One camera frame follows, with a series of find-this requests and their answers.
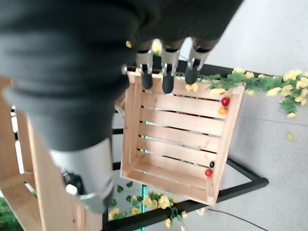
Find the black metal frame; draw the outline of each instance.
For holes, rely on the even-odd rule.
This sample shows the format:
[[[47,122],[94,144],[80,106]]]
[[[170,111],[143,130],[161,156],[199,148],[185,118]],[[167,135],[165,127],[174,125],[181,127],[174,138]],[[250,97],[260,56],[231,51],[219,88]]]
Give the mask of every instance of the black metal frame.
[[[251,191],[263,188],[268,185],[269,180],[263,177],[258,176],[256,173],[242,166],[241,164],[235,162],[231,158],[228,158],[227,165],[234,168],[239,173],[243,174],[251,180],[251,182],[237,185],[228,189],[220,190],[218,194],[217,202],[225,201],[230,198],[249,193]],[[113,163],[114,170],[120,169],[120,162]],[[174,206],[178,209],[179,212],[186,211],[191,212],[208,205],[202,203],[187,200]],[[138,214],[135,216],[108,221],[108,212],[103,214],[103,229],[102,231],[133,231],[146,227],[161,221],[166,220],[171,215],[170,209],[155,209],[148,211],[146,213]]]
[[[187,66],[186,61],[179,60],[177,72],[185,73]],[[135,71],[136,64],[128,64],[128,71]],[[159,56],[153,57],[153,73],[159,73],[161,71],[161,58]],[[220,74],[222,77],[226,77],[227,74],[231,73],[232,69],[213,66],[213,65],[204,65],[200,71],[201,75],[215,75]],[[113,134],[122,134],[123,129],[114,129]],[[242,166],[241,164],[235,162],[234,160],[228,158],[227,164],[234,168],[239,173],[243,174],[251,180],[251,182],[237,185],[228,189],[219,191],[217,202],[225,201],[230,198],[260,189],[268,185],[269,181],[266,178],[258,176],[256,173]],[[113,163],[114,170],[120,169],[120,162]],[[202,203],[187,200],[177,204],[174,204],[179,212],[186,211],[191,212],[202,207],[206,207]],[[108,212],[103,214],[103,229],[102,231],[133,231],[142,227],[146,227],[161,221],[166,220],[171,215],[170,209],[155,209],[143,214],[138,214],[128,218],[123,218],[120,220],[108,221]]]

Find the black cable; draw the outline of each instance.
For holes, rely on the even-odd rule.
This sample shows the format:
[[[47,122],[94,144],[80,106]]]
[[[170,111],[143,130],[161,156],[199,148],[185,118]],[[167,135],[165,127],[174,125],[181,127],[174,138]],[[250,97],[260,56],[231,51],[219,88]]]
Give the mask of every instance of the black cable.
[[[230,215],[231,217],[238,218],[238,219],[240,219],[240,220],[242,220],[242,221],[245,221],[245,222],[247,222],[247,223],[249,223],[249,224],[251,224],[251,225],[254,225],[254,226],[258,227],[259,229],[262,229],[262,230],[264,230],[264,231],[269,231],[269,230],[266,230],[265,228],[262,228],[261,226],[258,226],[258,225],[254,224],[254,223],[252,223],[252,222],[250,222],[250,221],[248,221],[248,220],[245,220],[245,219],[243,219],[243,218],[237,217],[236,215],[233,215],[233,214],[231,214],[231,213],[227,213],[227,212],[224,212],[224,211],[215,210],[215,209],[211,209],[211,208],[209,208],[208,210],[213,211],[213,212],[224,213],[224,214]]]

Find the wooden slat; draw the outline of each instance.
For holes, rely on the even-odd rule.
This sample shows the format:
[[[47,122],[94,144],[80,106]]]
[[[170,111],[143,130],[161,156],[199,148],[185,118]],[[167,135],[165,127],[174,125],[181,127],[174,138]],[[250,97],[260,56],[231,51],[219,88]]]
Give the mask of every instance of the wooden slat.
[[[134,81],[136,83],[141,83],[141,76],[140,74],[136,73],[131,73],[131,75],[134,76],[134,78],[130,78],[130,81]],[[161,77],[157,74],[153,74],[153,86],[151,87],[150,90],[158,92],[158,93],[164,93],[162,89],[162,81]],[[217,97],[213,97],[209,94],[209,89],[208,87],[210,86],[210,83],[200,83],[198,82],[198,91],[194,92],[193,90],[187,91],[185,89],[186,82],[185,80],[174,80],[174,88],[172,93],[177,94],[177,95],[184,95],[184,96],[193,96],[193,97],[199,97],[199,98],[204,98],[204,99],[213,99],[213,100],[221,100],[223,97],[229,96],[230,91],[219,95]]]
[[[10,177],[3,182],[1,182],[0,188],[9,188],[12,186],[15,186],[17,184],[24,184],[25,181],[33,180],[34,175],[32,172],[24,173],[24,174],[18,174],[16,176]]]
[[[31,148],[29,141],[29,132],[27,126],[26,116],[20,112],[16,112],[17,123],[18,123],[18,139],[20,141],[21,153],[23,157],[23,164],[25,171],[32,171],[32,158],[31,158]]]
[[[183,131],[174,128],[145,125],[144,123],[139,124],[138,134],[160,138],[167,141],[174,141],[211,152],[217,152],[219,146],[219,138],[217,137],[196,134],[191,131]]]
[[[171,171],[185,173],[196,178],[204,179],[206,167],[185,163],[180,160],[170,159],[165,156],[158,156],[154,154],[145,154],[137,151],[140,155],[140,162],[148,163],[153,166],[162,167]]]
[[[0,78],[0,184],[2,180],[19,174],[11,107],[2,96],[2,90],[9,85],[9,79]]]
[[[1,191],[25,231],[43,230],[38,200],[23,183],[2,188]]]
[[[131,150],[131,141],[133,133],[133,119],[134,112],[132,107],[134,106],[134,94],[135,94],[136,84],[131,83],[129,88],[126,90],[126,108],[125,108],[125,122],[123,129],[123,137],[126,137],[123,140],[123,155],[121,160],[121,176],[125,174],[125,169],[129,165],[130,150]]]
[[[131,142],[131,150],[129,162],[133,162],[136,160],[136,146],[137,146],[137,138],[138,138],[138,130],[140,124],[140,112],[141,112],[141,94],[142,94],[142,84],[137,83],[135,87],[134,93],[134,106],[132,108],[133,111],[133,119],[131,120],[131,125],[133,127],[133,131],[130,137]]]
[[[219,185],[221,182],[223,169],[228,158],[229,147],[236,125],[237,116],[240,111],[244,90],[245,86],[238,86],[234,89],[234,95],[232,95],[232,97],[230,98],[229,111],[225,121],[225,127],[223,129],[224,132],[220,139],[218,157],[216,159],[213,172],[213,187],[215,198],[218,197]]]
[[[199,131],[206,134],[220,136],[222,134],[223,121],[203,117],[192,117],[173,112],[155,111],[146,108],[141,109],[140,120],[149,121],[164,126]]]
[[[28,130],[43,230],[76,231],[77,202],[65,191],[59,170],[30,124]]]
[[[214,205],[216,203],[212,177],[206,178],[206,196],[207,196],[207,202],[209,205]]]
[[[168,169],[157,167],[143,162],[139,162],[138,164],[136,164],[134,169],[139,171],[145,171],[146,174],[154,175],[159,178],[164,178],[168,181],[175,181],[185,186],[191,186],[194,188],[197,187],[203,190],[206,189],[206,176],[204,176],[203,179],[189,176],[185,174],[184,169],[183,172],[179,174],[177,172],[170,171]]]
[[[146,140],[141,137],[138,137],[137,148],[148,150],[156,155],[165,155],[204,166],[209,166],[209,163],[216,159],[216,154],[213,153],[197,151],[158,141]]]
[[[102,215],[86,210],[83,205],[76,205],[78,231],[100,231],[103,228]]]
[[[133,179],[141,184],[151,185],[174,194],[185,196],[188,199],[200,203],[206,204],[207,202],[206,191],[204,190],[184,186],[173,181],[161,179],[149,174],[143,174],[135,170],[131,171],[126,179]]]
[[[226,117],[226,115],[218,113],[222,105],[221,102],[217,101],[143,92],[141,104],[144,107],[150,107],[150,109],[160,108],[167,111],[185,112],[214,118]]]

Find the gray floor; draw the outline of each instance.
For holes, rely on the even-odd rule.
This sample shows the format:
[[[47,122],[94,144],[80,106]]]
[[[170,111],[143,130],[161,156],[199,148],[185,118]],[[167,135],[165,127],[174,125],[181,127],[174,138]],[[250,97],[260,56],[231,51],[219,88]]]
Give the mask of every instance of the gray floor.
[[[246,0],[207,63],[241,67],[267,74],[291,69],[308,72],[308,1]],[[181,54],[188,57],[190,42]],[[308,230],[308,110],[287,119],[279,111],[279,97],[245,96],[232,140],[230,156],[269,179],[269,186],[217,204],[270,231]],[[295,141],[287,139],[294,134]],[[227,174],[241,183],[240,175]],[[190,231],[258,231],[243,221],[208,211],[185,220]],[[164,223],[146,231],[166,230]],[[175,223],[170,229],[180,230]]]

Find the orange ball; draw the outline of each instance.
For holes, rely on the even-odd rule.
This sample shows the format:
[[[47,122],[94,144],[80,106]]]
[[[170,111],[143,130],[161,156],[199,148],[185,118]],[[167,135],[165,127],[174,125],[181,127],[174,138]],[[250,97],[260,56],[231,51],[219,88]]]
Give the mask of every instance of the orange ball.
[[[228,113],[228,109],[225,108],[225,107],[221,107],[219,110],[218,110],[218,113],[220,115],[225,115],[226,113]]]

